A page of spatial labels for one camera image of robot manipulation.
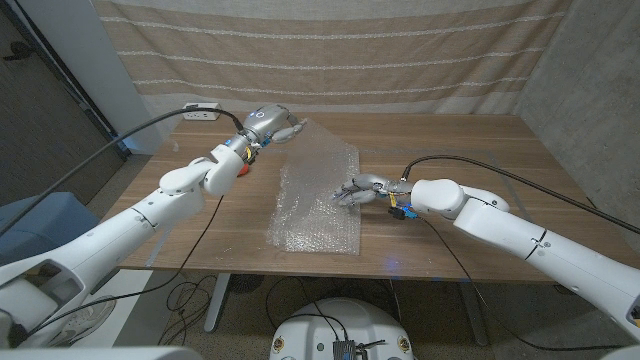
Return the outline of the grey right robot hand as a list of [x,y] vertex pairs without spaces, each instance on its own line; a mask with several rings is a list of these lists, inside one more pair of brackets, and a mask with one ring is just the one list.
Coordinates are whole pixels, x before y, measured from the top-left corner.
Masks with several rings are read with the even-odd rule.
[[340,206],[353,206],[388,198],[392,207],[411,203],[411,182],[393,180],[374,174],[358,174],[343,183],[333,195]]

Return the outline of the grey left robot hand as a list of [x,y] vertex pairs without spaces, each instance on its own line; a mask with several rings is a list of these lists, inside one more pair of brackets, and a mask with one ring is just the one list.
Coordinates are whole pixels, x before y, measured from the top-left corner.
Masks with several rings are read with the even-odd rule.
[[292,140],[302,132],[306,123],[306,119],[299,120],[282,105],[265,105],[251,112],[244,120],[243,129],[225,145],[248,161],[257,155],[259,149]]

